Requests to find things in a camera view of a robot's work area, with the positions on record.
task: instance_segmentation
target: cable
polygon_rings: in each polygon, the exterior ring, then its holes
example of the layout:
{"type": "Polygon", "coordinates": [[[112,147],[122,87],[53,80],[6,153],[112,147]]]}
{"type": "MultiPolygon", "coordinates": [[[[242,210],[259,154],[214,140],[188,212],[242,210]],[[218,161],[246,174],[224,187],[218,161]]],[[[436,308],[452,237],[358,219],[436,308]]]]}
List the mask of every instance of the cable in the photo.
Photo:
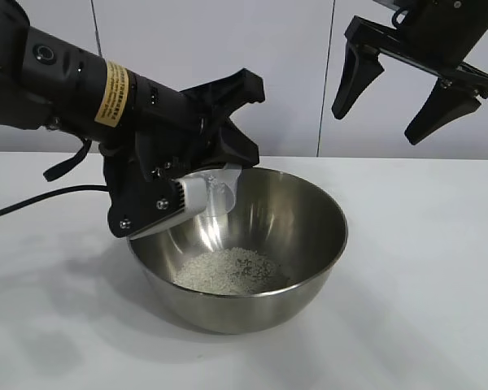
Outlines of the cable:
{"type": "Polygon", "coordinates": [[[400,17],[404,12],[408,12],[411,10],[410,6],[402,6],[399,8],[393,15],[392,15],[392,25],[395,28],[401,28],[401,23],[398,22],[398,17],[400,17]]]}
{"type": "Polygon", "coordinates": [[[43,193],[38,195],[37,197],[31,197],[30,199],[26,199],[25,201],[21,201],[20,203],[16,203],[15,205],[8,206],[4,209],[0,210],[0,217],[3,215],[10,214],[14,211],[23,209],[24,207],[31,206],[34,203],[45,201],[51,197],[57,197],[59,195],[64,195],[65,193],[77,193],[79,191],[101,191],[101,192],[108,192],[106,185],[93,185],[93,184],[86,184],[86,185],[76,185],[74,187],[66,187],[56,189],[55,191],[50,191],[48,193],[43,193]]]}

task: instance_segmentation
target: rice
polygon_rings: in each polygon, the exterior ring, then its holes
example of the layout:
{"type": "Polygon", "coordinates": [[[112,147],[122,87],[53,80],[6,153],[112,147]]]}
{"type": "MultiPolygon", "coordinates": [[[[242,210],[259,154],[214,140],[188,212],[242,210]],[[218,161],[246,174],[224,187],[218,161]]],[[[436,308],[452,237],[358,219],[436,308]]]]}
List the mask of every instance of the rice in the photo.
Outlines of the rice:
{"type": "Polygon", "coordinates": [[[248,295],[284,288],[288,278],[265,256],[252,250],[232,248],[188,260],[173,282],[201,293],[248,295]]]}

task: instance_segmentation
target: yellow warning label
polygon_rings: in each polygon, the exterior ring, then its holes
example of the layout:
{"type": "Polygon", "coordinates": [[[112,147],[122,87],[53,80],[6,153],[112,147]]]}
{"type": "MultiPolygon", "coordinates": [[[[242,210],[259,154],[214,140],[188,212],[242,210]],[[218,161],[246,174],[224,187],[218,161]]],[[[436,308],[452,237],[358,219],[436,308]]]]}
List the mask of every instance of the yellow warning label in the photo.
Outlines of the yellow warning label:
{"type": "Polygon", "coordinates": [[[107,61],[107,86],[95,121],[114,128],[120,122],[129,95],[129,73],[124,67],[107,61]]]}

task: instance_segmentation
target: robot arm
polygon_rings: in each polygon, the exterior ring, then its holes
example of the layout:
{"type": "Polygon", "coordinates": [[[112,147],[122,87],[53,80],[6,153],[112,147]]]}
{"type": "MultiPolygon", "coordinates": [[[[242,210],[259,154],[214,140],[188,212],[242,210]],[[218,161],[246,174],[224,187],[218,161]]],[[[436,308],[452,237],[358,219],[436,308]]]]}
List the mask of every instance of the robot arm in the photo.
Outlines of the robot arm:
{"type": "Polygon", "coordinates": [[[181,177],[258,164],[257,145],[229,116],[263,101],[262,79],[246,69],[178,92],[31,27],[15,0],[0,0],[0,124],[83,141],[74,158],[45,173],[49,181],[97,141],[115,236],[140,236],[184,213],[192,194],[181,177]]]}
{"type": "Polygon", "coordinates": [[[346,59],[333,104],[343,119],[384,71],[380,54],[435,75],[438,82],[405,132],[416,145],[488,98],[488,75],[464,59],[488,30],[488,0],[374,0],[394,11],[394,28],[356,16],[346,31],[346,59]]]}

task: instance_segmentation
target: metal bowl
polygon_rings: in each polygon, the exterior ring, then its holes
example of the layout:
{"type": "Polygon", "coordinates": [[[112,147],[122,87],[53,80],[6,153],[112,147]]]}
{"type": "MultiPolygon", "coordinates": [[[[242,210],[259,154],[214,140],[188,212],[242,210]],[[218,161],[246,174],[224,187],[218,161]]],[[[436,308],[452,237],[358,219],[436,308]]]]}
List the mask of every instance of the metal bowl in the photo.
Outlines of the metal bowl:
{"type": "Polygon", "coordinates": [[[346,219],[325,191],[293,175],[254,168],[242,172],[229,214],[196,217],[129,244],[172,311],[208,331],[239,334],[274,327],[302,310],[328,279],[346,240],[346,219]],[[265,255],[289,282],[237,296],[174,284],[189,259],[235,247],[265,255]]]}

